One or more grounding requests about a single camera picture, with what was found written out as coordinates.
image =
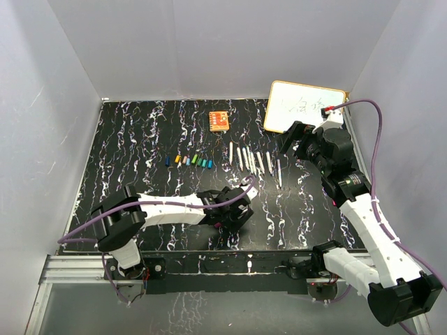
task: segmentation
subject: whiteboard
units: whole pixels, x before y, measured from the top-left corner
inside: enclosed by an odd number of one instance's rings
[[[338,89],[276,80],[270,90],[264,129],[283,133],[294,121],[317,126],[323,122],[321,108],[339,105],[345,98],[346,93]]]

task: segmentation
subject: black bracket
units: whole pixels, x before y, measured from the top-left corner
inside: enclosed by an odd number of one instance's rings
[[[420,278],[409,282],[400,279],[391,288],[370,283],[368,305],[376,319],[388,327],[428,312],[441,291],[438,278],[421,271]]]
[[[138,201],[139,198],[133,186],[125,186],[94,207],[91,217],[99,216],[122,204]],[[93,229],[98,239],[98,250],[107,253],[125,246],[145,224],[146,216],[140,206],[132,206],[94,223]]]

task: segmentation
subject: metal frame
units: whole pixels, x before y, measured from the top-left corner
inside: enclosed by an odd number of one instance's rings
[[[100,113],[98,117],[101,117],[101,111],[103,106],[101,106]],[[351,134],[352,141],[354,143],[354,152],[359,164],[360,171],[362,171],[365,176],[369,179],[367,168],[363,160],[362,154],[360,152],[360,147],[358,146],[358,141],[356,134],[353,129],[353,124],[351,121],[351,114],[349,109],[345,107],[344,121],[348,132]],[[87,167],[89,157],[87,157],[85,162],[85,168]],[[71,214],[73,215],[75,209],[75,204]],[[66,233],[70,228],[71,216],[66,224]],[[362,260],[365,264],[372,266],[373,262],[368,253],[353,253],[354,257]],[[106,256],[106,260],[112,259],[111,256]],[[45,317],[46,308],[50,299],[52,285],[60,283],[73,283],[73,284],[106,284],[109,285],[108,281],[103,278],[104,268],[101,260],[101,256],[98,255],[63,255],[63,256],[49,256],[45,267],[42,272],[42,276],[39,283],[38,293],[36,295],[36,300],[34,302],[33,309],[28,321],[27,329],[25,335],[38,335],[43,319]],[[312,278],[307,279],[308,283],[325,283],[326,278]],[[118,284],[141,284],[141,281],[125,281],[118,280],[115,281]],[[427,318],[425,315],[419,315],[413,319],[416,326],[418,334],[431,335],[430,326],[428,325]]]

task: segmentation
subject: pen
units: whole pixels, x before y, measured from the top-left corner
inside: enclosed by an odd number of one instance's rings
[[[247,158],[247,150],[245,148],[242,148],[242,155],[244,155],[245,167],[250,171],[249,159]]]
[[[259,151],[256,152],[256,156],[258,157],[258,162],[259,162],[259,167],[261,168],[261,172],[263,174],[265,174],[264,163],[263,163],[263,159],[261,157],[261,153]]]
[[[230,141],[230,165],[233,164],[233,142]]]
[[[250,151],[250,159],[251,159],[251,169],[253,170],[253,173],[256,176],[258,171],[256,171],[256,163],[254,161],[254,154],[252,151]]]
[[[282,187],[282,180],[281,180],[281,161],[278,159],[278,181],[279,181],[279,188]]]
[[[273,167],[272,167],[272,160],[270,159],[270,152],[267,151],[265,155],[267,156],[268,172],[270,172],[270,176],[273,176]]]
[[[240,148],[239,147],[237,147],[236,152],[237,152],[237,157],[239,158],[240,170],[244,171],[244,163],[242,162],[242,154],[240,153]]]

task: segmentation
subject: floor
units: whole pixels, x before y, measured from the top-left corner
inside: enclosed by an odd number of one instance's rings
[[[293,150],[278,155],[275,135],[263,130],[267,99],[172,100],[106,103],[82,180],[70,229],[89,218],[91,208],[109,194],[132,184],[152,195],[188,195],[236,186],[241,172],[236,155],[229,164],[228,145],[272,154],[275,175],[258,178],[255,214],[235,234],[211,226],[182,224],[150,227],[138,234],[142,251],[307,249],[336,239],[347,248],[362,248],[356,231],[332,205],[316,168],[296,161]],[[211,133],[209,112],[226,110],[230,130]],[[211,170],[177,166],[176,155],[212,159]],[[165,166],[170,157],[170,167]],[[281,161],[279,188],[276,160]],[[86,230],[79,237],[93,237]],[[62,247],[63,252],[94,252],[91,244]]]
[[[346,284],[340,283],[340,292]],[[53,285],[40,335],[405,335],[352,290],[324,306],[282,292],[184,292],[118,304],[109,285]]]

